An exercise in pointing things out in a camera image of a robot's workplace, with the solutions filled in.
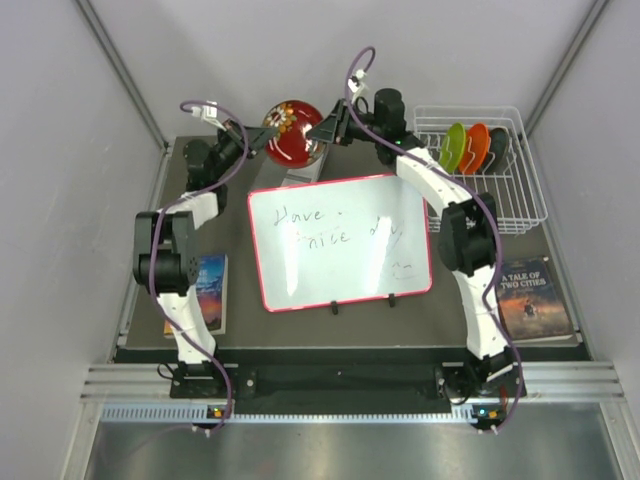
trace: green plate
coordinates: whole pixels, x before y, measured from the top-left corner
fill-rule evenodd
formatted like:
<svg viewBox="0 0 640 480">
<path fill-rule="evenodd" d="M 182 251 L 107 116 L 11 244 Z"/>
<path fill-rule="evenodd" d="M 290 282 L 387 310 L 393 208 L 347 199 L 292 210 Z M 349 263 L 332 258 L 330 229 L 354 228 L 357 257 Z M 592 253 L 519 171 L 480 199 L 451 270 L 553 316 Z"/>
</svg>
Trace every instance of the green plate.
<svg viewBox="0 0 640 480">
<path fill-rule="evenodd" d="M 453 173 L 460 164 L 467 143 L 467 132 L 464 125 L 454 123 L 442 140 L 440 151 L 440 165 L 447 172 Z"/>
</svg>

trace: floral pattern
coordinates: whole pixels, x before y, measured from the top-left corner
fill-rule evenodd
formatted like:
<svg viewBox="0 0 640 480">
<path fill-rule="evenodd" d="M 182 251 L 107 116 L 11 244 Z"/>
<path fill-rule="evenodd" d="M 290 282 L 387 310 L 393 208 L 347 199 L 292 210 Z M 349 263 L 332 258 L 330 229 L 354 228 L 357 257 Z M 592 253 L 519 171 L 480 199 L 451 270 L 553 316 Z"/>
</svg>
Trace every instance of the floral pattern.
<svg viewBox="0 0 640 480">
<path fill-rule="evenodd" d="M 264 119 L 264 126 L 278 127 L 276 138 L 280 138 L 283 133 L 291 131 L 293 122 L 297 120 L 293 112 L 293 105 L 290 103 L 283 102 L 276 105 L 267 113 Z"/>
</svg>

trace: dish rack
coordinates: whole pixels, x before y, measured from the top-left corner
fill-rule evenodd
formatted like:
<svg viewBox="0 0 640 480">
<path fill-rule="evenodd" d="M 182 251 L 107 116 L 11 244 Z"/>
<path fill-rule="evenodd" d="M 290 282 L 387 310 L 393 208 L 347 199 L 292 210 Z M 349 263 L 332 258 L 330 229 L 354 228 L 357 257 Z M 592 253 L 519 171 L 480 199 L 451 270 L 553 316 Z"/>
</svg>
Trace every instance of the dish rack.
<svg viewBox="0 0 640 480">
<path fill-rule="evenodd" d="M 451 125 L 462 123 L 468 130 L 484 123 L 489 130 L 506 127 L 509 147 L 506 157 L 494 165 L 489 153 L 482 167 L 473 175 L 456 172 L 453 176 L 478 193 L 489 192 L 496 200 L 500 233 L 521 234 L 546 220 L 548 212 L 524 135 L 520 113 L 515 107 L 439 107 L 414 108 L 414 132 L 440 159 L 442 141 Z M 429 229 L 440 231 L 440 219 L 429 212 Z"/>
</svg>

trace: orange plate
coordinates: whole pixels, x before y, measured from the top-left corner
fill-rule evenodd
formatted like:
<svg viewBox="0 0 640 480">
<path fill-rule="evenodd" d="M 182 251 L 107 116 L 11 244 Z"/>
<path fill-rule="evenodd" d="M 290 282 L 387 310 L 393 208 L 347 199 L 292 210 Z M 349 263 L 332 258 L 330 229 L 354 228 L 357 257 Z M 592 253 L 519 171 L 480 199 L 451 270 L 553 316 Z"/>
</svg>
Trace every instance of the orange plate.
<svg viewBox="0 0 640 480">
<path fill-rule="evenodd" d="M 489 129 L 484 123 L 476 123 L 467 132 L 467 151 L 458 169 L 464 175 L 476 173 L 489 151 Z"/>
</svg>

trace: red plate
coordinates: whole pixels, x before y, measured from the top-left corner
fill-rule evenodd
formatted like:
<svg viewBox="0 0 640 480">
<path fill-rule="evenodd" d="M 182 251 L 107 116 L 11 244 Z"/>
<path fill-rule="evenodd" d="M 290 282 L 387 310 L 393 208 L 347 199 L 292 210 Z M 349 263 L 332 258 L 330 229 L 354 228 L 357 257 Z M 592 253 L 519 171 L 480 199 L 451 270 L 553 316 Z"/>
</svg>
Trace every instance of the red plate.
<svg viewBox="0 0 640 480">
<path fill-rule="evenodd" d="M 320 159 L 325 145 L 308 140 L 304 135 L 322 121 L 315 107 L 300 100 L 287 100 L 273 107 L 262 122 L 266 127 L 277 127 L 278 134 L 269 140 L 267 154 L 287 168 L 304 168 Z"/>
<path fill-rule="evenodd" d="M 467 151 L 458 165 L 460 173 L 471 175 L 476 173 L 487 158 L 489 151 L 489 129 L 484 123 L 476 123 L 467 132 Z"/>
</svg>

